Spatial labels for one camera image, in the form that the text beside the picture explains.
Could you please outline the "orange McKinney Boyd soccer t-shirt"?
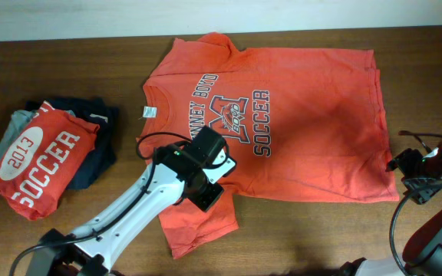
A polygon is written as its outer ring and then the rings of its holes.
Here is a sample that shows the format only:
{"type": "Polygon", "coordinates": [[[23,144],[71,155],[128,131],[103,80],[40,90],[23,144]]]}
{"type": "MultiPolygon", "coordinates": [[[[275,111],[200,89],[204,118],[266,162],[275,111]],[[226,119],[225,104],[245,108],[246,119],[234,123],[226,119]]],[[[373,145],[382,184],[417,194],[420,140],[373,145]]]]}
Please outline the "orange McKinney Boyd soccer t-shirt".
{"type": "Polygon", "coordinates": [[[237,166],[207,212],[184,201],[160,213],[173,257],[238,227],[233,196],[290,202],[390,202],[399,198],[380,71],[371,50],[247,48],[224,34],[176,39],[143,86],[140,149],[195,137],[225,138],[237,166]]]}

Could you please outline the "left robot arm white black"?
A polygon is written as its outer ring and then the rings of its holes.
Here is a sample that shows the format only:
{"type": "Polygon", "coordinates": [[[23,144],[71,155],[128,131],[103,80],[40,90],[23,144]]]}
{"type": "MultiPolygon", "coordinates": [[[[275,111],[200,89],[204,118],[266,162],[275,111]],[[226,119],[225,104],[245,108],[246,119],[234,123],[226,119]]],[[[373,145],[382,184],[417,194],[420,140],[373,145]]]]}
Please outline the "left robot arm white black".
{"type": "Polygon", "coordinates": [[[141,177],[104,211],[72,233],[52,229],[37,245],[20,253],[9,270],[31,255],[28,275],[63,275],[64,266],[78,264],[75,275],[109,275],[124,249],[164,209],[190,200],[207,212],[223,194],[219,179],[228,176],[236,161],[226,140],[203,126],[193,138],[153,150],[141,177]]]}

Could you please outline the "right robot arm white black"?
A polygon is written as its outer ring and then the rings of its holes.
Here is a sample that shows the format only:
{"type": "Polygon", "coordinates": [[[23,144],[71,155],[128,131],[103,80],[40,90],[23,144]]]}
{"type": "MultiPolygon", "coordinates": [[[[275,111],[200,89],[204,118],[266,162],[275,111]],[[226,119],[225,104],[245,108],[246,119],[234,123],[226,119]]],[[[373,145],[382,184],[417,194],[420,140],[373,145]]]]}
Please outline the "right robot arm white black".
{"type": "Polygon", "coordinates": [[[436,133],[412,133],[402,130],[401,136],[412,136],[423,143],[422,137],[440,138],[437,147],[422,154],[417,149],[406,149],[388,164],[388,172],[399,169],[401,182],[406,188],[404,198],[398,203],[391,219],[388,240],[391,257],[380,260],[360,258],[344,263],[337,276],[359,275],[442,275],[442,209],[421,226],[408,240],[402,253],[396,249],[394,230],[405,203],[412,201],[423,205],[442,191],[442,135],[436,133]]]}

